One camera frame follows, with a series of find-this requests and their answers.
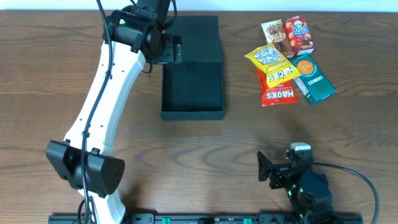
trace black box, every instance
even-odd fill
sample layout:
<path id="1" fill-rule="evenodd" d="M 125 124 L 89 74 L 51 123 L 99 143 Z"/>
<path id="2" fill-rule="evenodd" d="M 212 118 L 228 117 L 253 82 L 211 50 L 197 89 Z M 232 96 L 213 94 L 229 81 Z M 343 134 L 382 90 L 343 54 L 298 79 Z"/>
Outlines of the black box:
<path id="1" fill-rule="evenodd" d="M 182 63 L 163 66 L 162 119 L 223 119 L 223 52 L 218 17 L 180 16 L 166 33 L 181 37 Z"/>

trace chips package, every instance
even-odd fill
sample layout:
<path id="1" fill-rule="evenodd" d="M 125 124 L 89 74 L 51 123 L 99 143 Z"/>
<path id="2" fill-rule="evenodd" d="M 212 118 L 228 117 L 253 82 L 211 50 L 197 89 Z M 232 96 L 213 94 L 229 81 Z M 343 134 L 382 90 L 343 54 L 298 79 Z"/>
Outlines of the chips package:
<path id="1" fill-rule="evenodd" d="M 281 103 L 297 102 L 297 95 L 291 81 L 269 88 L 265 82 L 265 74 L 257 68 L 257 74 L 262 87 L 261 103 L 262 106 L 276 105 Z"/>
<path id="2" fill-rule="evenodd" d="M 245 57 L 266 74 L 266 82 L 269 88 L 274 88 L 281 83 L 301 76 L 297 68 L 275 48 L 273 43 L 258 47 Z"/>

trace red snack box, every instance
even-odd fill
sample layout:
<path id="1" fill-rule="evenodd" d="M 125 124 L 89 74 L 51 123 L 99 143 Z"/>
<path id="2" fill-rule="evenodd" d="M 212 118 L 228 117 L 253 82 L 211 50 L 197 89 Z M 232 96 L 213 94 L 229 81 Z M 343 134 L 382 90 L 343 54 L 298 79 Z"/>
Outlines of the red snack box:
<path id="1" fill-rule="evenodd" d="M 284 27 L 295 54 L 310 54 L 315 50 L 315 44 L 304 16 L 287 18 L 284 21 Z"/>
<path id="2" fill-rule="evenodd" d="M 262 87 L 262 106 L 276 105 L 280 103 L 295 103 L 297 95 L 291 81 L 279 84 L 273 88 L 267 86 L 265 73 L 257 68 L 257 74 Z"/>

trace cable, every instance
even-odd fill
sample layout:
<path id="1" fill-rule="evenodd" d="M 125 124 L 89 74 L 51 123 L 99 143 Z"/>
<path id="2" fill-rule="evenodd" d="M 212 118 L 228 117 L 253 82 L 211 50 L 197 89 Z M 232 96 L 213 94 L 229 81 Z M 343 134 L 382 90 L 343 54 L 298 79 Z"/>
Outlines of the cable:
<path id="1" fill-rule="evenodd" d="M 137 6 L 137 3 L 134 2 L 134 0 L 130 0 L 133 6 Z"/>
<path id="2" fill-rule="evenodd" d="M 295 156 L 295 158 L 299 159 L 302 162 L 306 162 L 309 163 L 311 165 L 315 165 L 315 166 L 325 166 L 325 167 L 331 167 L 331 168 L 335 168 L 335 169 L 339 169 L 339 170 L 343 170 L 343 171 L 347 171 L 349 173 L 352 173 L 360 178 L 362 178 L 368 185 L 369 187 L 372 189 L 373 191 L 373 195 L 374 195 L 374 215 L 373 215 L 373 219 L 372 219 L 372 224 L 376 223 L 377 220 L 377 216 L 379 215 L 379 196 L 377 194 L 377 190 L 374 187 L 374 185 L 372 184 L 372 182 L 370 180 L 368 180 L 364 175 L 360 174 L 359 172 L 356 172 L 355 170 L 346 168 L 346 167 L 342 167 L 342 166 L 338 166 L 338 165 L 334 165 L 334 164 L 327 164 L 327 163 L 322 163 L 322 162 L 311 162 L 311 161 L 306 161 L 303 160 L 297 156 Z"/>
<path id="3" fill-rule="evenodd" d="M 174 17 L 172 20 L 168 21 L 168 23 L 164 24 L 163 30 L 170 28 L 173 25 L 173 23 L 175 22 L 175 20 L 177 19 L 177 4 L 175 3 L 175 0 L 172 0 L 172 3 L 173 3 L 173 8 L 174 8 Z"/>
<path id="4" fill-rule="evenodd" d="M 93 208 L 92 214 L 93 214 L 93 216 L 94 216 L 94 223 L 97 223 L 97 216 L 96 216 L 96 213 L 95 213 L 95 203 L 94 203 L 93 197 L 90 197 L 90 203 L 91 203 L 91 207 Z M 83 199 L 83 200 L 80 202 L 79 208 L 78 208 L 78 210 L 77 210 L 77 219 L 78 219 L 78 222 L 79 222 L 79 223 L 82 223 L 82 221 L 81 221 L 81 209 L 83 208 L 83 205 L 84 205 L 84 204 L 85 204 L 85 199 Z"/>
<path id="5" fill-rule="evenodd" d="M 104 27 L 105 27 L 105 31 L 106 31 L 106 37 L 108 39 L 109 62 L 108 62 L 108 70 L 106 71 L 104 82 L 103 82 L 103 84 L 101 86 L 101 89 L 99 90 L 97 98 L 95 99 L 93 107 L 92 107 L 92 109 L 91 109 L 91 111 L 90 111 L 90 113 L 89 113 L 89 115 L 87 117 L 86 126 L 85 126 L 85 129 L 83 131 L 83 140 L 81 142 L 81 176 L 82 176 L 82 179 L 83 179 L 83 190 L 84 190 L 84 196 L 85 196 L 86 214 L 90 214 L 90 206 L 88 206 L 89 197 L 88 197 L 88 189 L 87 189 L 86 157 L 85 157 L 85 152 L 86 152 L 86 148 L 87 148 L 87 137 L 89 135 L 88 134 L 88 128 L 90 127 L 91 120 L 93 119 L 94 112 L 95 112 L 95 110 L 96 110 L 96 108 L 98 106 L 98 103 L 100 102 L 102 94 L 105 91 L 106 84 L 108 83 L 108 80 L 111 77 L 111 71 L 112 71 L 112 66 L 113 66 L 112 40 L 111 40 L 111 35 L 110 35 L 109 29 L 108 29 L 108 23 L 106 22 L 105 12 L 104 12 L 104 9 L 102 7 L 101 1 L 100 0 L 96 0 L 96 2 L 97 2 L 97 5 L 98 5 L 99 12 L 101 13 L 102 20 L 104 22 Z M 85 216 L 84 224 L 88 223 L 88 217 L 89 217 L 89 215 Z"/>
<path id="6" fill-rule="evenodd" d="M 146 73 L 146 74 L 150 74 L 152 72 L 152 69 L 154 67 L 154 64 L 152 62 L 149 63 L 149 71 L 145 72 L 144 70 L 142 70 L 142 72 Z"/>

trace wood grain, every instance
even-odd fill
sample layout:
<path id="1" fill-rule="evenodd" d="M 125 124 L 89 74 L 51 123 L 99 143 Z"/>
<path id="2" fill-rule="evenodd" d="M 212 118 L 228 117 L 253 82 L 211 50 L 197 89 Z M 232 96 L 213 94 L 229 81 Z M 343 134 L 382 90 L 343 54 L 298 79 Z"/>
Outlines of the wood grain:
<path id="1" fill-rule="evenodd" d="M 256 152 L 282 162 L 305 141 L 317 161 L 367 176 L 380 196 L 378 223 L 398 223 L 398 14 L 308 12 L 314 59 L 337 94 L 310 106 L 262 108 L 254 66 L 259 24 L 299 12 L 181 12 L 219 15 L 225 70 L 222 121 L 160 119 L 161 67 L 135 82 L 121 117 L 115 157 L 126 161 L 120 190 L 133 211 L 257 213 L 292 209 L 284 190 L 257 180 Z M 0 223 L 46 223 L 75 213 L 82 197 L 45 156 L 74 122 L 98 66 L 97 11 L 0 13 Z M 371 221 L 374 199 L 359 178 L 327 168 L 336 211 Z"/>

